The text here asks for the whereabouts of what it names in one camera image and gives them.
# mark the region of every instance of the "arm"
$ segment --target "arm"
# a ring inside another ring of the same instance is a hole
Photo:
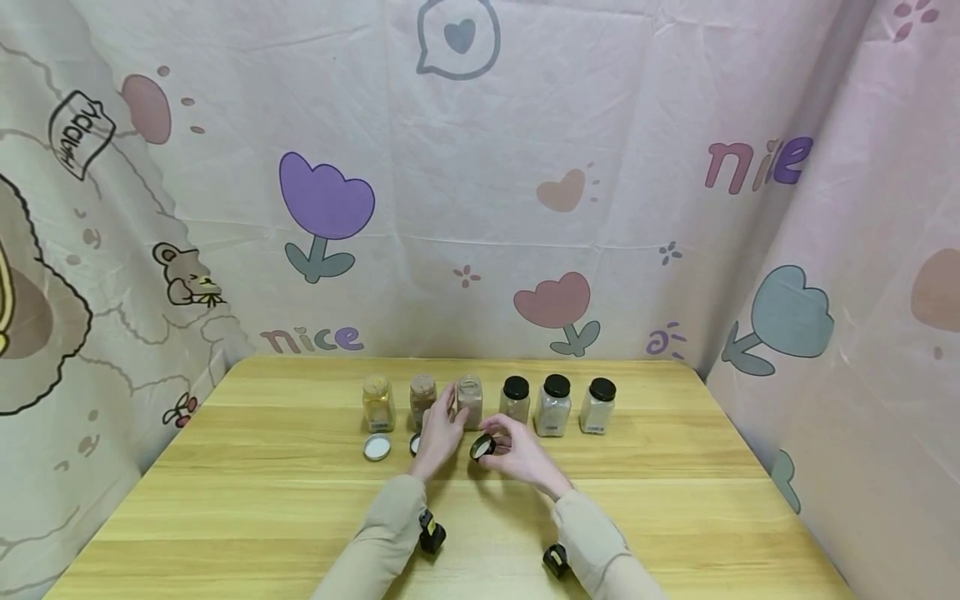
[[[666,595],[627,547],[610,518],[586,494],[569,490],[557,501],[553,520],[570,568],[593,600]]]
[[[653,577],[627,547],[627,541],[599,506],[573,484],[546,453],[534,433],[505,415],[494,415],[480,428],[497,438],[493,456],[480,464],[532,484],[556,504],[553,520],[573,573],[593,600],[662,600]]]
[[[423,481],[410,475],[389,480],[367,511],[360,531],[313,592],[312,600],[382,598],[417,547],[418,518],[424,508]]]
[[[405,475],[383,486],[360,531],[326,573],[311,600],[378,600],[403,571],[420,539],[420,513],[426,508],[426,482],[449,460],[464,437],[467,409],[456,418],[453,384],[423,414],[420,451]]]

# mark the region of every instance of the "hand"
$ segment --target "hand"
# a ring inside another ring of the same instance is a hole
[[[407,474],[426,483],[453,456],[464,437],[464,424],[468,409],[450,419],[453,412],[454,383],[446,386],[433,406],[423,413],[423,429],[420,433],[420,448]]]
[[[496,438],[494,454],[480,457],[484,468],[532,484],[554,502],[573,489],[573,484],[537,441],[536,434],[523,423],[506,415],[493,415],[480,423],[480,428],[490,435],[507,433]]]

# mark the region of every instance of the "glass jar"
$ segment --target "glass jar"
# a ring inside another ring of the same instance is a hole
[[[396,425],[394,389],[386,375],[371,375],[364,380],[363,414],[371,433],[394,430]]]
[[[559,438],[566,431],[570,416],[570,380],[559,374],[547,375],[540,388],[540,401],[534,411],[534,429],[542,438]]]
[[[511,375],[503,382],[500,392],[500,412],[513,420],[527,423],[530,414],[530,384],[519,375]]]
[[[476,375],[464,375],[457,381],[457,412],[469,409],[464,429],[477,431],[483,420],[483,384]]]
[[[410,412],[414,416],[414,431],[423,428],[423,413],[437,401],[437,382],[432,375],[417,375],[410,380]]]
[[[580,408],[580,430],[598,435],[607,433],[615,398],[616,386],[612,381],[604,377],[591,381],[584,396],[584,405]]]

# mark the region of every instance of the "pink heart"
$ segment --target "pink heart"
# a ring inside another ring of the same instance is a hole
[[[544,181],[537,186],[540,203],[557,212],[570,212],[584,196],[587,175],[580,169],[570,169],[560,181]]]

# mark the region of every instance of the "beige sleeve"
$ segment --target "beige sleeve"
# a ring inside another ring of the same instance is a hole
[[[623,534],[586,494],[557,501],[553,520],[570,568],[593,600],[662,600],[660,585],[627,547]]]
[[[417,547],[425,508],[421,480],[399,475],[384,484],[360,531],[327,571],[312,600],[382,598]]]

